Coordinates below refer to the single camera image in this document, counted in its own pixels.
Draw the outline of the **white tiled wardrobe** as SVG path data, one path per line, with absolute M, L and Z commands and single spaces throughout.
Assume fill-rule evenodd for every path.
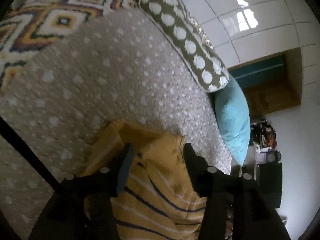
M 319 82 L 319 23 L 305 0 L 183 0 L 229 68 L 294 48 Z

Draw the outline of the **turquoise pillow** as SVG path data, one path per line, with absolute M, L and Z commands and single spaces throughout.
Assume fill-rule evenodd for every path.
M 245 95 L 234 77 L 214 93 L 214 108 L 220 135 L 239 165 L 246 159 L 250 139 L 249 109 Z

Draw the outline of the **geometric patterned blanket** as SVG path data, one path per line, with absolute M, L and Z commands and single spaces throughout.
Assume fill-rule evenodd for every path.
M 80 25 L 118 9 L 133 9 L 137 0 L 27 0 L 1 20 L 1 94 L 38 52 L 74 33 Z

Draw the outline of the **yellow striped knit garment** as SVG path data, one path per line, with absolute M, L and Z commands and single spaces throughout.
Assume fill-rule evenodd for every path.
M 197 239 L 207 199 L 192 187 L 183 136 L 112 122 L 97 133 L 83 175 L 110 168 L 126 144 L 136 154 L 124 191 L 111 199 L 120 239 Z

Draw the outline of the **wooden door with teal panel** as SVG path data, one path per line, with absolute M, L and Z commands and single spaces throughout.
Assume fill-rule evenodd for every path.
M 303 61 L 300 48 L 231 67 L 229 72 L 244 92 L 252 120 L 302 103 Z

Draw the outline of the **white cluttered shelf unit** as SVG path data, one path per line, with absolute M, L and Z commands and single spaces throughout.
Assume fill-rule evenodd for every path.
M 244 163 L 239 165 L 235 159 L 231 163 L 231 175 L 254 179 L 266 201 L 275 209 L 281 205 L 283 189 L 281 153 L 276 149 L 276 138 L 276 131 L 266 119 L 252 123 Z

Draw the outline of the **olive white-dotted pillow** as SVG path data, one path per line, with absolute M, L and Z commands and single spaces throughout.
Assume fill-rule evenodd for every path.
M 182 0 L 139 0 L 138 4 L 174 46 L 205 92 L 225 88 L 229 72 Z

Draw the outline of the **grey dotted bedspread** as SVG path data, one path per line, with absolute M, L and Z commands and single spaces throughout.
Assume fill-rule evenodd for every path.
M 57 180 L 85 169 L 113 120 L 183 135 L 210 165 L 231 168 L 212 95 L 138 9 L 90 20 L 38 53 L 8 85 L 1 117 Z

